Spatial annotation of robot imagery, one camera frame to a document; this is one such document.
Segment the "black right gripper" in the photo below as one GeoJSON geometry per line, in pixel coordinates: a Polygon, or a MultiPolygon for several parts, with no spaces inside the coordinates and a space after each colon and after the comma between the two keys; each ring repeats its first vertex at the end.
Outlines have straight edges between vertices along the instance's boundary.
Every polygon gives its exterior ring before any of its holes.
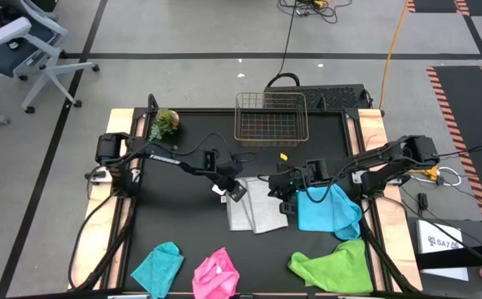
{"type": "MultiPolygon", "coordinates": [[[[272,174],[268,178],[268,196],[278,199],[289,199],[299,190],[306,189],[305,170],[303,168],[293,167],[282,172],[272,174]]],[[[298,202],[296,200],[282,201],[279,204],[279,212],[284,215],[298,216],[298,202]]]]}

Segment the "white waffle weave towel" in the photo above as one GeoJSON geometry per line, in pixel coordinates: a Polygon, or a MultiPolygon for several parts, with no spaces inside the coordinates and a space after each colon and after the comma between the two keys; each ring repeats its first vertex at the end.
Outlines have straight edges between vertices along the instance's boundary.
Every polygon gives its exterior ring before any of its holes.
{"type": "Polygon", "coordinates": [[[260,234],[288,226],[287,216],[279,211],[282,200],[268,196],[270,189],[267,182],[256,177],[239,178],[239,182],[247,192],[238,202],[227,194],[221,197],[221,202],[226,203],[231,231],[260,234]]]}

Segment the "light blue microfiber towel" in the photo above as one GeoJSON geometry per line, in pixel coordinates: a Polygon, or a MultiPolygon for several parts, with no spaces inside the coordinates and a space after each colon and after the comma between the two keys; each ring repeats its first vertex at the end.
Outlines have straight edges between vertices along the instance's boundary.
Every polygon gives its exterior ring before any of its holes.
{"type": "Polygon", "coordinates": [[[359,222],[362,209],[352,202],[341,187],[334,184],[321,203],[314,203],[307,195],[320,199],[327,189],[311,187],[297,191],[298,229],[308,232],[334,233],[340,240],[360,237],[359,222]]]}

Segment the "pink microfiber towel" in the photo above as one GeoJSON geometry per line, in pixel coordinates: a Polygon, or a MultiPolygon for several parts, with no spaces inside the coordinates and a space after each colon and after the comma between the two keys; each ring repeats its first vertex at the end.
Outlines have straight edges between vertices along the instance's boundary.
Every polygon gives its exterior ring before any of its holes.
{"type": "Polygon", "coordinates": [[[195,299],[229,299],[239,282],[239,272],[226,248],[220,248],[194,270],[192,287],[195,299]]]}

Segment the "green microfiber towel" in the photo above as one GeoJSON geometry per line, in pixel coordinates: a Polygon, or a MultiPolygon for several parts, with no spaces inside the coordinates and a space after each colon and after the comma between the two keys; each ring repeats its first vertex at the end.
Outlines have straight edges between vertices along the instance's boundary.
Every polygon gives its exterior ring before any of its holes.
{"type": "Polygon", "coordinates": [[[290,257],[288,268],[304,280],[306,287],[325,292],[358,294],[374,290],[361,239],[339,244],[333,253],[309,258],[301,252],[290,257]]]}

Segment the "teal microfiber towel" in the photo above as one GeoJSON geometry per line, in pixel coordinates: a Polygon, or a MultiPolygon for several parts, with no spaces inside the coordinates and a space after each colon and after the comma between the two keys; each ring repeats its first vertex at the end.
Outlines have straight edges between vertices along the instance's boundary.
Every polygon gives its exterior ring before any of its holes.
{"type": "Polygon", "coordinates": [[[156,246],[131,273],[153,299],[165,299],[182,266],[184,256],[173,242],[156,246]]]}

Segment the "small potted green plant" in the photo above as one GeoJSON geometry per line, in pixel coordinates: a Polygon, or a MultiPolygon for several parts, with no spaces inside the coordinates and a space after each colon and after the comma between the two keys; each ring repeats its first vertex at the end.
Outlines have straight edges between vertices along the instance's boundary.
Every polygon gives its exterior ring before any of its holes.
{"type": "Polygon", "coordinates": [[[177,112],[169,109],[160,109],[150,127],[149,140],[162,140],[174,134],[180,126],[180,117],[177,112]]]}

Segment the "wooden table side board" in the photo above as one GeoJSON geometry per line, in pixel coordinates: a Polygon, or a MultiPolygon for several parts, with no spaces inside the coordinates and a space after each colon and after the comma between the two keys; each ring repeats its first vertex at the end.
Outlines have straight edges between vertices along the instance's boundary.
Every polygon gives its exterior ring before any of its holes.
{"type": "MultiPolygon", "coordinates": [[[[381,111],[360,109],[358,115],[365,150],[373,150],[385,145],[388,139],[381,111]]],[[[382,197],[376,201],[376,205],[387,255],[409,283],[422,291],[406,210],[401,206],[399,188],[395,184],[388,184],[382,192],[382,197]]]]}
{"type": "MultiPolygon", "coordinates": [[[[134,110],[133,108],[111,110],[106,133],[130,133],[134,110]]],[[[110,180],[97,185],[94,184],[88,188],[91,188],[91,190],[88,193],[90,200],[88,201],[86,216],[97,208],[112,191],[110,180]]],[[[70,277],[75,286],[78,287],[83,283],[101,260],[111,242],[116,238],[117,233],[124,226],[129,207],[130,199],[118,199],[112,196],[86,223],[81,236],[78,238],[76,253],[70,265],[71,270],[68,271],[68,279],[70,277]]],[[[118,287],[124,245],[125,243],[122,243],[119,246],[94,289],[118,287]]]]}

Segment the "black perforated computer case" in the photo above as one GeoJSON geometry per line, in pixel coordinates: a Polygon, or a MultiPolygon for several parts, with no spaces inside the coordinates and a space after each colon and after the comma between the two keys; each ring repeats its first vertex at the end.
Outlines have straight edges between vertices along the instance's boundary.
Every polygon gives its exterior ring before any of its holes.
{"type": "Polygon", "coordinates": [[[363,84],[325,85],[325,86],[270,86],[265,92],[303,93],[307,108],[327,110],[372,108],[373,99],[363,84]]]}

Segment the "white paper sign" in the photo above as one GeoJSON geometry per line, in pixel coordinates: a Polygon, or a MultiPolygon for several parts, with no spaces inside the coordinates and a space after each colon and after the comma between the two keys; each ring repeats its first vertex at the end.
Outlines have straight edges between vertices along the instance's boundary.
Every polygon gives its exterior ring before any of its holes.
{"type": "MultiPolygon", "coordinates": [[[[425,220],[418,220],[416,222],[417,247],[419,254],[462,248],[458,242],[451,238],[454,237],[458,241],[462,241],[462,233],[459,228],[453,228],[442,224],[438,224],[438,227],[440,229],[425,220]]],[[[469,281],[468,270],[465,267],[434,268],[421,270],[421,272],[465,282],[469,281]]]]}

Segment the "black metal bar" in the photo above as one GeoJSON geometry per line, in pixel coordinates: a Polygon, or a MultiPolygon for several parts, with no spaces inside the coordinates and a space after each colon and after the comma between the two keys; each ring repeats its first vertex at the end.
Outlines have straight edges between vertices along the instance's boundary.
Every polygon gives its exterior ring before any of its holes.
{"type": "Polygon", "coordinates": [[[482,267],[482,246],[416,255],[419,269],[482,267]]]}

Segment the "black mat orange striped edge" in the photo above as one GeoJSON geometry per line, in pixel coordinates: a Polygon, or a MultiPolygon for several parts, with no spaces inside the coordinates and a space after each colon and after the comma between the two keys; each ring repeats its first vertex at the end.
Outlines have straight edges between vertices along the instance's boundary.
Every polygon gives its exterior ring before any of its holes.
{"type": "Polygon", "coordinates": [[[406,8],[413,13],[461,13],[469,15],[465,0],[406,0],[406,8]]]}
{"type": "Polygon", "coordinates": [[[482,215],[482,66],[428,66],[426,73],[482,215]]]}

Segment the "grey office chair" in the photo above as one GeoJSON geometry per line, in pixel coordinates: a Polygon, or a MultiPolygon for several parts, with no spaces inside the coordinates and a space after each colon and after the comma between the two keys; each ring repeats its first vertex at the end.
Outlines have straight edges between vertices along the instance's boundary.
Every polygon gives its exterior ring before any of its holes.
{"type": "Polygon", "coordinates": [[[100,67],[92,62],[60,65],[58,61],[66,57],[60,44],[67,35],[57,15],[32,0],[0,0],[0,74],[20,81],[27,81],[32,71],[39,74],[21,104],[26,113],[35,112],[32,102],[48,83],[53,83],[75,107],[82,106],[58,77],[85,69],[98,72],[100,67]]]}

